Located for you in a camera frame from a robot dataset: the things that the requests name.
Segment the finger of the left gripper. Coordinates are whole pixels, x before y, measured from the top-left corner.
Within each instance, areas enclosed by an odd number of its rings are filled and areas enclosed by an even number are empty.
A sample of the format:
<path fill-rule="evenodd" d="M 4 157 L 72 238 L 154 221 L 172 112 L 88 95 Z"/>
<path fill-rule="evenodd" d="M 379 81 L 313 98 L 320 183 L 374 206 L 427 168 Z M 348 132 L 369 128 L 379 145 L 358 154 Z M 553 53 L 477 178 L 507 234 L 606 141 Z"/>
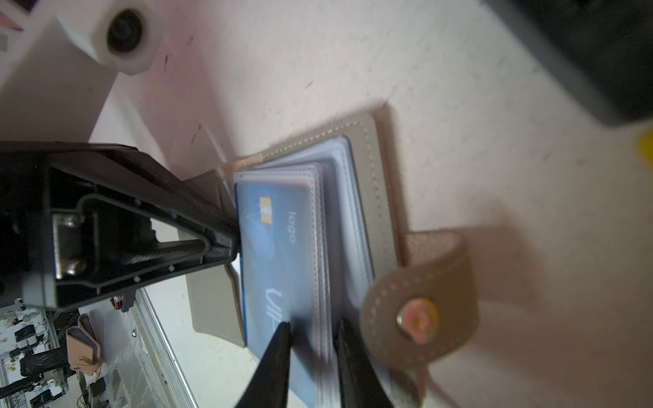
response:
<path fill-rule="evenodd" d="M 236 258 L 236 221 L 120 144 L 1 144 L 1 303 L 68 310 Z"/>

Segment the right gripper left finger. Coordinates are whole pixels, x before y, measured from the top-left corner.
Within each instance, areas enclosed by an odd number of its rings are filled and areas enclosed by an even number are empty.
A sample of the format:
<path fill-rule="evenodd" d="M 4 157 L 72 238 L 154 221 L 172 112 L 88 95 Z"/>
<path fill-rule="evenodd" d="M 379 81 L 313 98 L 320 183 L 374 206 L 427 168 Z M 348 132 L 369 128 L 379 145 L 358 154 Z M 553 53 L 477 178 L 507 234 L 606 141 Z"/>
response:
<path fill-rule="evenodd" d="M 236 408 L 286 408 L 291 365 L 292 330 L 278 325 Z"/>

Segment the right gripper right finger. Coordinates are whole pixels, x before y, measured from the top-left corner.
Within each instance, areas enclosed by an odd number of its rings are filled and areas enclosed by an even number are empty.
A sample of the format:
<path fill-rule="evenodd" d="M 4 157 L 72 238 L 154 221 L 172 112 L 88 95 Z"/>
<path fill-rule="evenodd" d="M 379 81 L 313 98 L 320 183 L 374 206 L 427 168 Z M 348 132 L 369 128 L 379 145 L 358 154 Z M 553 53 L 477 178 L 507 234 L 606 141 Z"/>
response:
<path fill-rule="evenodd" d="M 336 327 L 334 348 L 343 408 L 392 408 L 353 325 L 342 319 Z"/>

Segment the blue VIP credit card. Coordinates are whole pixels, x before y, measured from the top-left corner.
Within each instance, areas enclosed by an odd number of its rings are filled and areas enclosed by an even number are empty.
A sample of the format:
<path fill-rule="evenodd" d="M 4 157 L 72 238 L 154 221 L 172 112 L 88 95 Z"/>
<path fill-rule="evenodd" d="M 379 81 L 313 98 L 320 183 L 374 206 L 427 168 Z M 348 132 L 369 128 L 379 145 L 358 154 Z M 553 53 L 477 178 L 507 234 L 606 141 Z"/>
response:
<path fill-rule="evenodd" d="M 239 183 L 236 193 L 248 349 L 262 358 L 277 326 L 290 323 L 290 389 L 314 407 L 316 269 L 309 188 Z"/>

